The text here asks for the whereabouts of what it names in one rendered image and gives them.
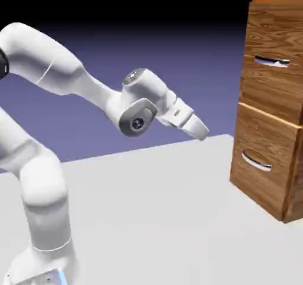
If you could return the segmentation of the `wooden cabinet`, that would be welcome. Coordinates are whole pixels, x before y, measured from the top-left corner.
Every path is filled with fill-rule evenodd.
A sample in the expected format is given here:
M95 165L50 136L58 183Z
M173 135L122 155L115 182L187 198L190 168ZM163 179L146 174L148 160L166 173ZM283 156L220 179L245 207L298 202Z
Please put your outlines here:
M274 218L303 218L303 0L251 0L230 181Z

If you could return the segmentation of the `wooden drawer front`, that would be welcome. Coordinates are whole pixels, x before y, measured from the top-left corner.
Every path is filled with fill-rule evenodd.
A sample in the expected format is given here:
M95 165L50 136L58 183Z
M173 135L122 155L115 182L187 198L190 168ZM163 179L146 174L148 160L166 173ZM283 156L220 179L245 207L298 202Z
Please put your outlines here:
M254 56L289 60L266 66ZM303 125L303 0L252 0L244 44L239 100Z
M251 166L243 151L272 170ZM230 181L277 220L303 219L303 125L239 103Z

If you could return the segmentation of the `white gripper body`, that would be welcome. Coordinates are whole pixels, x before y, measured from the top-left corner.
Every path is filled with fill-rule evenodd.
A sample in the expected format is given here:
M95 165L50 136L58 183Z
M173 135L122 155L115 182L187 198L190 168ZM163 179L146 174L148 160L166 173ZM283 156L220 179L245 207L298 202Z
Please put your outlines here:
M192 114L180 129L200 141L206 139L209 134L208 127L195 114Z

